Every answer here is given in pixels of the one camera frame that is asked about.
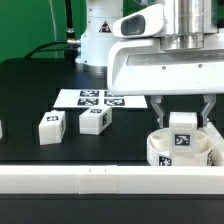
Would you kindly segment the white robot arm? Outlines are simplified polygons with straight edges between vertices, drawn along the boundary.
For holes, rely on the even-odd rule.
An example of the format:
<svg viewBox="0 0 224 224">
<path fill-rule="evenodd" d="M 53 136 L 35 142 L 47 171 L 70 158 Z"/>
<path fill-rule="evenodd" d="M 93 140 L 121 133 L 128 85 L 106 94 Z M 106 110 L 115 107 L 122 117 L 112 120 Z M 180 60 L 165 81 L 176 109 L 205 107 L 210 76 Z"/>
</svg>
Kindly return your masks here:
<svg viewBox="0 0 224 224">
<path fill-rule="evenodd" d="M 87 28 L 80 63 L 107 74 L 114 95 L 149 95 L 164 126 L 165 95 L 202 94 L 207 124 L 224 93 L 224 27 L 217 0 L 135 0 L 144 8 L 128 16 L 123 0 L 86 0 Z"/>
</svg>

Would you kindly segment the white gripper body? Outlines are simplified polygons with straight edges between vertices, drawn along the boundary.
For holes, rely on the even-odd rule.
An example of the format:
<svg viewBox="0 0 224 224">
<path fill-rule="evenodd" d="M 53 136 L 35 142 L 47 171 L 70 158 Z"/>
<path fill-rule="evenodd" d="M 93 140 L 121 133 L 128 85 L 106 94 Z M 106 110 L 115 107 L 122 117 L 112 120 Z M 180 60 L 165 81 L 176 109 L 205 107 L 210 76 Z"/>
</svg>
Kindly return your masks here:
<svg viewBox="0 0 224 224">
<path fill-rule="evenodd" d="M 161 49 L 157 38 L 120 41 L 109 53 L 107 86 L 114 95 L 224 93 L 224 36 L 201 49 Z"/>
</svg>

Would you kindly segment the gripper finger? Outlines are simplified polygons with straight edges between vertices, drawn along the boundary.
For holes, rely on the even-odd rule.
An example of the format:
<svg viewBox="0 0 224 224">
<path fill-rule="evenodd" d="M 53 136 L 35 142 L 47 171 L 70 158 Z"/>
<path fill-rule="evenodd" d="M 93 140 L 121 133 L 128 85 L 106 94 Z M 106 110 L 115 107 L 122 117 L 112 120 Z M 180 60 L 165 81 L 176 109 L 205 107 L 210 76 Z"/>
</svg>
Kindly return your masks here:
<svg viewBox="0 0 224 224">
<path fill-rule="evenodd" d="M 206 126 L 208 123 L 208 115 L 210 114 L 210 112 L 212 111 L 213 107 L 216 104 L 216 95 L 204 94 L 203 100 L 204 100 L 204 108 L 202 109 L 200 113 L 202 127 Z"/>
<path fill-rule="evenodd" d="M 164 126 L 164 115 L 165 115 L 165 112 L 161 106 L 161 103 L 162 103 L 162 96 L 159 95 L 159 96 L 151 96 L 150 97 L 150 103 L 151 103 L 151 106 L 152 108 L 155 110 L 157 116 L 158 116 L 158 124 L 159 124 L 159 127 L 162 128 Z"/>
</svg>

